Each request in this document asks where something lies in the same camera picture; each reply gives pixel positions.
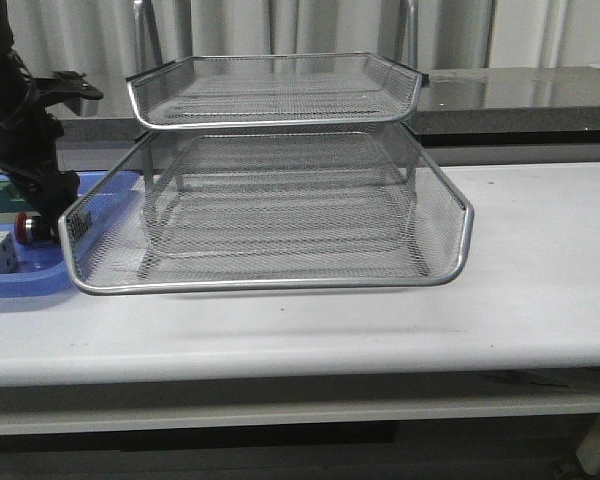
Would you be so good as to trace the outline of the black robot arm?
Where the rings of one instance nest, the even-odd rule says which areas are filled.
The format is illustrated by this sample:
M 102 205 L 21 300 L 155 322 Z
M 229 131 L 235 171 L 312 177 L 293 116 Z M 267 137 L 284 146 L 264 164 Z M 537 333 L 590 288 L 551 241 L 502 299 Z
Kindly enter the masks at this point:
M 59 103 L 76 114 L 103 93 L 75 71 L 36 78 L 14 49 L 7 3 L 0 1 L 0 170 L 50 225 L 77 199 L 78 175 L 58 166 L 61 122 L 47 111 Z

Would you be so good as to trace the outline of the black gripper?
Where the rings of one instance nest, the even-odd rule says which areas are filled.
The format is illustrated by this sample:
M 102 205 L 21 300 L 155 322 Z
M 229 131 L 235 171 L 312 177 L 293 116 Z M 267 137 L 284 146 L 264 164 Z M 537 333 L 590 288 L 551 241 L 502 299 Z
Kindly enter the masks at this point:
M 24 73 L 23 80 L 23 98 L 0 109 L 0 170 L 20 181 L 13 185 L 35 211 L 58 220 L 76 201 L 80 179 L 58 168 L 56 141 L 64 129 L 47 109 L 63 104 L 78 116 L 92 116 L 103 93 L 75 71 L 55 71 L 50 78 Z

